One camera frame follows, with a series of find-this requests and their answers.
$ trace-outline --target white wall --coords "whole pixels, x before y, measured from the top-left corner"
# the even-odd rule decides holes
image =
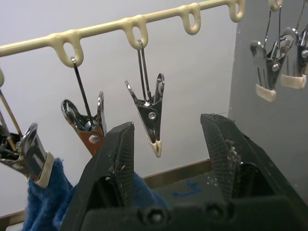
[[[0,44],[190,3],[191,0],[5,1],[1,4]],[[147,25],[149,44],[145,55],[152,91],[160,72],[166,78],[161,125],[163,153],[159,159],[147,142],[124,84],[127,79],[141,98],[137,53],[124,32],[81,41],[85,59],[79,71],[91,112],[96,113],[97,96],[102,90],[108,130],[134,121],[135,171],[141,176],[209,157],[199,118],[201,113],[228,111],[236,34],[236,24],[228,12],[227,6],[201,12],[202,26],[195,36],[186,34],[179,17]],[[0,58],[0,66],[6,77],[1,89],[22,131],[37,122],[44,148],[64,160],[65,173],[76,184],[90,154],[60,110],[61,101],[67,98],[86,113],[73,69],[64,66],[52,48]],[[14,131],[1,103],[0,109]],[[24,209],[25,178],[3,165],[0,176],[0,216]]]

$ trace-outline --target metal clip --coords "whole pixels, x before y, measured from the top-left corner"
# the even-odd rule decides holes
[[[69,100],[64,100],[61,103],[61,111],[67,122],[73,127],[93,156],[102,146],[107,132],[104,116],[104,94],[100,91],[98,96],[97,115],[92,117],[74,58],[72,58],[72,62],[88,115],[81,115],[76,106]]]
[[[302,10],[297,21],[296,28],[286,28],[285,33],[289,33],[295,40],[296,56],[292,63],[293,73],[290,74],[289,55],[287,55],[287,75],[281,76],[281,84],[285,87],[293,89],[303,89],[306,84],[308,74],[308,24],[299,36],[298,26],[305,7],[305,0],[303,0]]]
[[[276,98],[275,85],[277,82],[277,78],[281,72],[281,68],[285,60],[286,54],[290,50],[294,42],[294,38],[290,34],[283,34],[282,36],[280,35],[280,9],[279,36],[278,39],[275,41],[272,50],[267,53],[265,49],[265,44],[268,38],[271,11],[269,13],[269,22],[264,45],[259,41],[252,41],[250,44],[250,50],[252,52],[254,63],[257,66],[258,72],[259,84],[256,84],[257,95],[269,102],[272,102]]]
[[[163,93],[165,88],[165,77],[163,74],[159,74],[156,80],[155,94],[151,96],[151,91],[149,88],[148,75],[146,71],[145,57],[144,57],[144,47],[141,40],[139,40],[141,50],[138,50],[138,60],[139,60],[139,69],[141,76],[141,85],[144,100],[139,100],[133,89],[130,87],[128,81],[125,81],[126,87],[130,92],[134,103],[138,109],[139,116],[143,123],[144,129],[147,133],[147,137],[151,147],[154,150],[156,157],[161,156],[162,152],[162,144],[160,140],[160,124],[161,124],[161,116],[162,116],[162,103],[163,103]],[[146,91],[145,93],[144,81],[143,81],[143,72],[142,65],[144,71],[144,78],[146,83]]]
[[[33,123],[23,135],[1,90],[0,97],[18,131],[10,133],[0,112],[0,162],[30,177],[42,188],[46,188],[53,166],[53,156],[44,150],[38,137],[38,125]]]

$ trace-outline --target blue towel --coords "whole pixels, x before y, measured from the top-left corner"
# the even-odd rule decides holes
[[[29,180],[28,205],[23,231],[58,231],[73,198],[76,187],[67,180],[62,161],[55,159],[46,189]],[[147,187],[134,173],[132,205],[146,208],[151,205],[167,207],[163,198]]]

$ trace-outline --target blue cloth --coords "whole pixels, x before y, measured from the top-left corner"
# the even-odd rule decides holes
[[[46,189],[29,180],[28,205],[23,231],[60,230],[76,187],[67,180],[60,159],[54,161]],[[167,207],[164,199],[148,188],[136,173],[134,173],[132,205],[139,206],[141,209],[151,205]]]

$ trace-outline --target metal clothespin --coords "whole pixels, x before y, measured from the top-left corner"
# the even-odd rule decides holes
[[[72,62],[87,115],[81,115],[76,106],[69,100],[64,100],[61,103],[61,111],[91,155],[95,155],[97,150],[102,146],[107,132],[104,116],[104,94],[100,91],[98,96],[97,115],[92,117],[75,58],[72,58]]]
[[[130,92],[134,103],[138,109],[139,116],[147,133],[147,137],[151,147],[154,150],[156,157],[160,157],[162,153],[162,143],[160,140],[160,123],[162,116],[162,103],[163,103],[163,93],[165,88],[165,77],[163,74],[159,74],[156,80],[155,94],[151,96],[151,91],[149,88],[148,74],[146,70],[145,57],[144,57],[144,47],[141,40],[138,41],[141,46],[141,50],[138,50],[138,61],[139,69],[141,76],[141,85],[144,100],[139,100],[133,89],[130,87],[127,80],[125,81],[126,87]],[[146,83],[146,93],[143,81],[143,72],[144,79]]]
[[[268,39],[271,11],[269,13],[269,22],[266,30],[264,45],[259,41],[252,41],[250,44],[250,50],[253,55],[254,63],[257,66],[259,81],[259,84],[256,84],[257,95],[269,102],[273,102],[276,98],[275,85],[277,78],[281,72],[286,54],[294,42],[294,38],[290,35],[290,33],[287,33],[288,31],[286,31],[287,34],[283,34],[282,36],[280,34],[280,5],[278,39],[275,41],[272,50],[267,53],[265,45]]]
[[[0,162],[24,174],[41,188],[49,183],[54,158],[46,152],[38,137],[38,125],[33,123],[22,134],[1,90],[0,98],[8,111],[18,134],[10,133],[0,112]]]
[[[296,28],[286,28],[284,33],[289,33],[295,40],[294,44],[296,45],[296,56],[293,59],[294,62],[291,65],[293,68],[293,73],[290,74],[290,62],[289,55],[287,55],[287,74],[281,75],[281,84],[285,87],[290,87],[293,89],[303,89],[306,84],[307,73],[308,73],[308,24],[306,28],[299,36],[298,27],[300,19],[302,17],[305,7],[305,0],[303,0],[302,10],[297,21]]]

